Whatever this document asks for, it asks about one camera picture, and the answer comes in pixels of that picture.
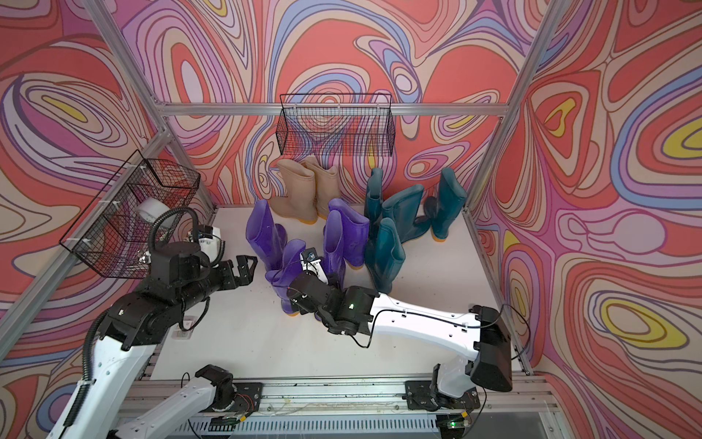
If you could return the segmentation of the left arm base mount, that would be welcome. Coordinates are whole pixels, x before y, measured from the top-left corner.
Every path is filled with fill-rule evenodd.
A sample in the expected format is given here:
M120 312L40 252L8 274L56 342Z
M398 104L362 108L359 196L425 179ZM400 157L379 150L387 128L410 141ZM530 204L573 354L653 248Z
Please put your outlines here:
M219 384L210 411L217 413L251 414L260 409L262 382L232 382Z

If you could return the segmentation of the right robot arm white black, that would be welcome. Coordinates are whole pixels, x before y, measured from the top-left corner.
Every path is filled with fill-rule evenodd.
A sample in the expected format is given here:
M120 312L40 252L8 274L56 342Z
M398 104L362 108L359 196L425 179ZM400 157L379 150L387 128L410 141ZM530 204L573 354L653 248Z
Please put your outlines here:
M479 388L513 390L512 341L500 310L474 305L462 315L441 312L363 286L341 291L310 271L292 281L287 296L301 313L315 315L336 336L400 335L453 351L453 360L434 366L431 380L405 383L411 410L471 411L479 405Z

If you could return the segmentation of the purple rain boot front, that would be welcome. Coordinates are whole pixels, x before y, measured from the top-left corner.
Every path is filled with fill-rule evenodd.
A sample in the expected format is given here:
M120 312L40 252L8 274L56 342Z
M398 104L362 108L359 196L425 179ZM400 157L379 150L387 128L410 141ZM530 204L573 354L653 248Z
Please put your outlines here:
M341 212L330 210L324 230L324 260L322 266L330 282L327 299L336 299L344 290L346 262L344 259L345 239Z

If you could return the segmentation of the beige rain boot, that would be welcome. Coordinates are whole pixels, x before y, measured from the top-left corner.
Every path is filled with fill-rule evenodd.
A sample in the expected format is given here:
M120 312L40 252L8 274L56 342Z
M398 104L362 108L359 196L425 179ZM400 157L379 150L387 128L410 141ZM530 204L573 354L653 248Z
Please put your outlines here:
M329 214L328 203L341 198L338 166L323 168L316 157L306 157L302 165L314 173L316 180L316 209L318 215L326 219Z
M314 224L318 218L314 172L290 159L279 160L277 166L286 195L271 198L270 208L279 216Z

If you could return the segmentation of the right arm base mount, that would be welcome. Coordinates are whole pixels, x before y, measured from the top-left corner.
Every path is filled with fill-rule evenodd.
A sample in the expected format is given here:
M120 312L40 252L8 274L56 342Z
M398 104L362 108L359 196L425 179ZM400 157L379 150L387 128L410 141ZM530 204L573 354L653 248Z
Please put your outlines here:
M430 380L406 380L404 389L403 399L411 411L463 410L471 413L481 407L476 389L466 391L459 398L440 393Z

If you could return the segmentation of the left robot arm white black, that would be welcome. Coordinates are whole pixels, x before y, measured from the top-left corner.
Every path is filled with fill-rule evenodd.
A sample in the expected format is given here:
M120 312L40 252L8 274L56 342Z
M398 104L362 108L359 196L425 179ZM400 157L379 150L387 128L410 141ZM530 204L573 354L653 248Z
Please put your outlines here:
M257 257L225 260L219 247L209 258L199 232L192 208L168 210L153 220L148 275L91 324L82 346L82 378L49 437L166 438L195 414L227 412L239 401L232 374L208 365L142 418L113 429L132 382L171 327L188 331L186 311L199 303L209 305L215 292L254 279Z

